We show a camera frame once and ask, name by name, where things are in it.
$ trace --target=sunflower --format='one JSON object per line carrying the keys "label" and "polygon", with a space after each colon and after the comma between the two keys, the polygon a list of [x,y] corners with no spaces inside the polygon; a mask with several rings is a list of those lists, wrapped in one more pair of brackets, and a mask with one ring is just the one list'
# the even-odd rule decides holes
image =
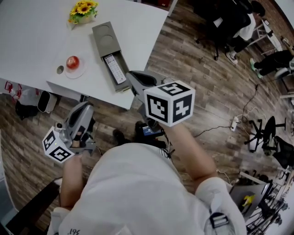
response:
{"label": "sunflower", "polygon": [[73,16],[73,15],[75,15],[76,13],[78,13],[78,7],[77,7],[77,6],[74,6],[73,9],[72,9],[71,12],[70,12],[70,15]]}
{"label": "sunflower", "polygon": [[94,1],[85,1],[85,4],[87,4],[87,6],[97,6],[98,3],[94,2]]}
{"label": "sunflower", "polygon": [[88,13],[90,10],[91,10],[91,7],[88,6],[86,3],[83,4],[83,5],[80,5],[78,7],[78,13],[79,14],[83,14],[83,15],[86,14],[86,13]]}
{"label": "sunflower", "polygon": [[85,1],[78,1],[75,5],[79,6],[79,5],[82,5],[82,4],[85,4]]}

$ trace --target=gray box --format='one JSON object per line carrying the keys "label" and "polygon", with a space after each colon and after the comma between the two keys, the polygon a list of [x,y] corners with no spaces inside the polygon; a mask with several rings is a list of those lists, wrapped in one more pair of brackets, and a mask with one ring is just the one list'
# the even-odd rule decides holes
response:
{"label": "gray box", "polygon": [[110,77],[112,78],[112,82],[114,84],[116,91],[125,91],[129,89],[129,83],[128,81],[125,81],[121,84],[118,84],[111,73],[107,63],[104,60],[105,56],[108,56],[112,54],[120,66],[121,70],[123,71],[124,75],[129,71],[129,68],[124,60],[124,57],[121,52],[121,48],[119,46],[119,42],[115,36],[114,30],[112,28],[112,25],[110,22],[106,22],[100,25],[97,25],[92,28],[94,39],[99,51],[99,55],[104,61],[105,66],[108,69],[108,72],[110,73]]}

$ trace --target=white shirt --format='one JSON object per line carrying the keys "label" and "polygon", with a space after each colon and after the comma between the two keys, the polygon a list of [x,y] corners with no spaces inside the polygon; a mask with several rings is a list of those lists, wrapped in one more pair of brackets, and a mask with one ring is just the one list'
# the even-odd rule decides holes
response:
{"label": "white shirt", "polygon": [[51,214],[48,234],[214,234],[206,227],[210,209],[228,217],[225,234],[246,234],[244,219],[223,180],[210,178],[193,195],[160,149],[130,143],[103,155],[72,211],[56,208]]}
{"label": "white shirt", "polygon": [[253,34],[253,31],[255,29],[255,26],[256,26],[256,22],[255,22],[255,19],[253,17],[253,14],[248,14],[248,16],[250,17],[250,20],[251,20],[251,23],[240,29],[235,35],[234,35],[234,38],[236,38],[237,36],[240,36],[241,38],[243,38],[245,41],[248,41],[250,38],[252,38],[252,34]]}

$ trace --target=white sleeve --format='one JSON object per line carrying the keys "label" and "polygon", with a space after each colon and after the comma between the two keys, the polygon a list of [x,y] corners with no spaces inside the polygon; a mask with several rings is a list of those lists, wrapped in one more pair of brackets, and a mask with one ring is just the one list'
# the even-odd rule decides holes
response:
{"label": "white sleeve", "polygon": [[247,234],[244,218],[232,200],[225,181],[218,177],[209,178],[199,185],[195,195],[212,210],[212,213],[225,214],[236,235]]}
{"label": "white sleeve", "polygon": [[47,235],[58,234],[59,225],[69,212],[69,210],[62,207],[56,207],[53,212],[51,212],[51,222],[48,228]]}

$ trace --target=trash bin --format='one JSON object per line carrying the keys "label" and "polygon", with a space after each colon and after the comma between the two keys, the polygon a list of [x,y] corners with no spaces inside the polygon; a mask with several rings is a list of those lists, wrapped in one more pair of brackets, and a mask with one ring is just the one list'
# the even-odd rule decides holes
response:
{"label": "trash bin", "polygon": [[50,113],[53,111],[57,102],[57,97],[47,91],[42,91],[38,102],[38,109],[40,112],[47,112]]}

